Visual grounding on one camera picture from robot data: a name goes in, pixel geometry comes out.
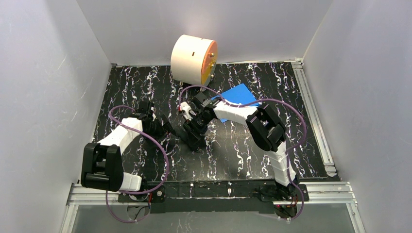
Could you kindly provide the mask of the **aluminium frame rail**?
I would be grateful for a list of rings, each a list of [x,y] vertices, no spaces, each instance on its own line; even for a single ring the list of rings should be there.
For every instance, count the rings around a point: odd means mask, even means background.
[[[309,90],[302,59],[297,58],[295,61],[292,61],[292,69],[302,94],[302,99],[327,176],[329,178],[337,177],[334,160]],[[363,225],[358,223],[359,212],[357,210],[357,200],[350,182],[322,180],[318,182],[304,182],[304,184],[307,185],[309,190],[309,204],[344,204],[349,214],[350,223],[352,224],[351,228],[355,233],[364,232]]]

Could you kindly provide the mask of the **black remote control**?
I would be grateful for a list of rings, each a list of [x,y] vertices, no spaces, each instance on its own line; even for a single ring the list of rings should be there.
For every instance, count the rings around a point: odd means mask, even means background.
[[[182,140],[187,138],[187,133],[184,130],[182,130],[181,128],[174,129],[172,134],[175,135],[176,137],[182,139]]]

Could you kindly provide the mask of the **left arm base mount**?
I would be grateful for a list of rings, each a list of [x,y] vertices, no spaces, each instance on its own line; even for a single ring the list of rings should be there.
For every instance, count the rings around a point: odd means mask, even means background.
[[[121,191],[118,196],[120,203],[162,203],[165,201],[166,187],[156,184],[144,184],[140,191]]]

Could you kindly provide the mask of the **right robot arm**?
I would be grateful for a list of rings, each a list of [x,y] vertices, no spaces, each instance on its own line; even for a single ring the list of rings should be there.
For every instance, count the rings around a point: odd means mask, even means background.
[[[206,146],[205,134],[214,119],[226,119],[247,126],[255,144],[267,152],[275,173],[274,187],[260,190],[263,197],[289,199],[295,196],[296,173],[290,167],[286,155],[286,126],[268,104],[237,107],[222,99],[209,99],[203,93],[197,94],[193,110],[187,102],[178,104],[177,110],[184,122],[176,129],[177,136],[191,150]]]

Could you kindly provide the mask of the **blue foam pad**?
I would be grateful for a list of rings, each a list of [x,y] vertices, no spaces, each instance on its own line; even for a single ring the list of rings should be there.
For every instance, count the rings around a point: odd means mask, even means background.
[[[246,119],[253,115],[257,110],[259,103],[253,103],[245,107],[239,107],[250,102],[256,101],[256,98],[245,84],[239,84],[221,94],[221,96],[230,104],[226,104],[219,95],[215,95],[212,99],[220,99],[217,106],[214,108],[214,113],[221,122],[232,121],[241,125],[247,125]]]

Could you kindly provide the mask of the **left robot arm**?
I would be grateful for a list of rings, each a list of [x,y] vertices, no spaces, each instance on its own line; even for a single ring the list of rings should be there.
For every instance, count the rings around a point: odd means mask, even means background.
[[[133,140],[142,135],[156,144],[163,153],[166,163],[167,177],[170,163],[167,153],[158,142],[158,139],[172,133],[175,134],[165,115],[157,117],[154,114],[154,104],[142,100],[137,109],[132,109],[129,117],[118,121],[109,111],[109,117],[118,123],[118,126],[104,139],[97,143],[88,143],[84,147],[81,185],[105,191],[123,192],[131,195],[143,195],[159,189],[166,179],[157,186],[143,190],[143,178],[139,175],[124,172],[122,154]]]

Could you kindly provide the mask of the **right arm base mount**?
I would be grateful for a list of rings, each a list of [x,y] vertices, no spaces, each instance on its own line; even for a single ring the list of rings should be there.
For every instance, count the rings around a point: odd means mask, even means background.
[[[309,191],[305,184],[299,184],[299,189],[289,184],[282,186],[280,184],[260,185],[258,193],[262,201],[289,201],[298,199],[298,201],[309,201]]]

